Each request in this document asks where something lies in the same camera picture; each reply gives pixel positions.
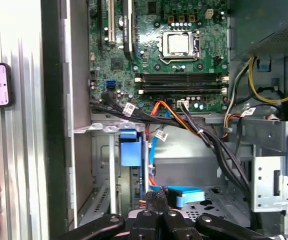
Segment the green circuit board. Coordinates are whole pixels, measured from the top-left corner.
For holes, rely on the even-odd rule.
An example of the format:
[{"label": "green circuit board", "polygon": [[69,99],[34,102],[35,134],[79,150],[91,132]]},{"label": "green circuit board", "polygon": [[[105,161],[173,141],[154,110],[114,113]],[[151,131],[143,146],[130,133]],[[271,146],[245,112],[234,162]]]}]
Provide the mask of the green circuit board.
[{"label": "green circuit board", "polygon": [[[221,83],[221,76],[228,74],[226,0],[135,0],[132,12],[134,48],[131,59],[126,57],[124,45],[125,2],[113,0],[113,8],[110,8],[112,2],[109,2],[110,0],[90,0],[88,6],[92,100],[102,102],[102,94],[112,92],[114,100],[121,106],[130,102],[147,113],[152,110],[156,100],[167,101],[178,112],[181,111],[177,108],[179,100],[189,102],[188,109],[191,113],[225,111],[223,99],[227,94],[227,85],[223,84],[220,90],[214,92],[195,92],[195,84],[201,87],[206,84],[205,81],[196,80],[188,85],[188,80],[192,76],[200,79],[198,74],[212,75],[216,80],[209,86],[215,88]],[[114,16],[114,36],[111,39],[109,23],[112,23],[112,13],[109,9],[113,9]],[[164,39],[166,33],[173,37],[173,42],[169,42],[168,46]],[[198,51],[196,59],[161,58],[165,55],[166,48],[174,52],[191,51],[192,39],[196,47],[194,49]],[[164,82],[156,87],[154,79],[158,82],[160,75]],[[155,77],[151,81],[152,89],[158,88],[158,91],[141,92],[142,89],[148,90],[151,87],[146,86],[148,81],[139,80],[145,76]],[[174,78],[174,82],[168,82],[168,77]]]}]

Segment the gray metal frame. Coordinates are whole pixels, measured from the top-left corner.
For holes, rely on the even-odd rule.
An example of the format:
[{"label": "gray metal frame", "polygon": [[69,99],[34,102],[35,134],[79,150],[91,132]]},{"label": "gray metal frame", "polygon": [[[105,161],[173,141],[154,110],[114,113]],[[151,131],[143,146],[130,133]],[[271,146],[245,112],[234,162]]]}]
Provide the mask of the gray metal frame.
[{"label": "gray metal frame", "polygon": [[0,239],[49,239],[41,1],[0,0],[0,62],[14,104],[0,109]]}]

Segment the cpu socket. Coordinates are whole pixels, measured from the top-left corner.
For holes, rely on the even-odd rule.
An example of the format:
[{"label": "cpu socket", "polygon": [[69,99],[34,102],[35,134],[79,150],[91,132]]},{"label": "cpu socket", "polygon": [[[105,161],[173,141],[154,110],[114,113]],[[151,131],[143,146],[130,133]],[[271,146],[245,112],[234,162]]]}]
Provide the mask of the cpu socket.
[{"label": "cpu socket", "polygon": [[169,60],[168,63],[174,60],[197,60],[200,57],[199,42],[196,32],[165,31],[159,48],[162,53],[160,59]]}]

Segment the motherboard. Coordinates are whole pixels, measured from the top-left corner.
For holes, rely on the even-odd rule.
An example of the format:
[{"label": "motherboard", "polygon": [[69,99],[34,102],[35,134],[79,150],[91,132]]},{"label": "motherboard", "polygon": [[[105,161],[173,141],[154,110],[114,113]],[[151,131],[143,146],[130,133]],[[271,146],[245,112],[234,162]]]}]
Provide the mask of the motherboard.
[{"label": "motherboard", "polygon": [[90,98],[150,113],[157,100],[176,111],[226,110],[226,0],[89,0]]}]

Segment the blue sata port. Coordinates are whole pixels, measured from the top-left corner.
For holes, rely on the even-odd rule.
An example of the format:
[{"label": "blue sata port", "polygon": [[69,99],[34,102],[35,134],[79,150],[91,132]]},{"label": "blue sata port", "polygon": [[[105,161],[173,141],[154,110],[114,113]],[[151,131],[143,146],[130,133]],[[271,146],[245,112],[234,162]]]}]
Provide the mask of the blue sata port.
[{"label": "blue sata port", "polygon": [[116,86],[117,81],[110,79],[110,80],[106,80],[106,86]]}]

